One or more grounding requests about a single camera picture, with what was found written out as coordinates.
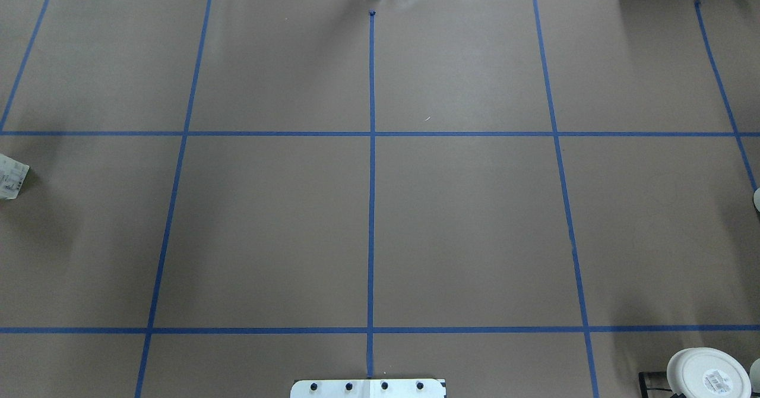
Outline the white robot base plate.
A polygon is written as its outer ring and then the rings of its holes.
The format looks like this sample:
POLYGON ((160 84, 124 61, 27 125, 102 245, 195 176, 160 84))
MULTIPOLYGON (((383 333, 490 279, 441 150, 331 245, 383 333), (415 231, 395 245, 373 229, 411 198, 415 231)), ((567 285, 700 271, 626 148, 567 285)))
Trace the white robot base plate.
POLYGON ((329 379, 296 381, 290 397, 446 397, 444 380, 434 378, 329 379))

